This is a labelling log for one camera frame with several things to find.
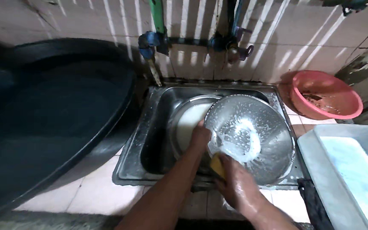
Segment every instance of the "yellow sponge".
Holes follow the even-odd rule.
[[[220,175],[225,180],[225,171],[222,166],[221,160],[218,156],[219,154],[215,154],[212,157],[210,167],[212,168],[212,170],[214,170],[218,175]]]

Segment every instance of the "white plastic container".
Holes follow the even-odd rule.
[[[335,230],[368,230],[368,125],[316,125],[298,145]]]

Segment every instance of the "metal bowl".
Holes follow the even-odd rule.
[[[231,155],[258,185],[274,185],[288,175],[294,157],[292,137],[283,117],[263,100],[249,95],[222,97],[208,110],[204,125],[213,134],[210,156]]]

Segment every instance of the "hand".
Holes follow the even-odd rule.
[[[225,170],[226,181],[216,180],[218,190],[228,204],[244,217],[255,217],[268,201],[259,191],[253,175],[232,157],[220,154],[219,158]]]
[[[207,150],[207,144],[211,140],[211,131],[204,127],[204,121],[198,122],[193,129],[189,148],[200,149],[202,153]]]

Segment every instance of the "pink plastic basin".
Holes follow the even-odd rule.
[[[351,119],[363,110],[361,98],[350,86],[321,71],[299,71],[292,80],[291,100],[299,112],[317,120]]]

